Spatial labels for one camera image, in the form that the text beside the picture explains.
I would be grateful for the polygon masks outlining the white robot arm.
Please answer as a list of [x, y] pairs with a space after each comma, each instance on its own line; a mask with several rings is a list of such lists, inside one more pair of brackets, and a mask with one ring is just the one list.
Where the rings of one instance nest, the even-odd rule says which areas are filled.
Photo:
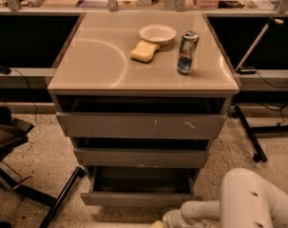
[[288, 228], [288, 195], [259, 174], [245, 168], [228, 171], [219, 200], [187, 201], [166, 212], [147, 228]]

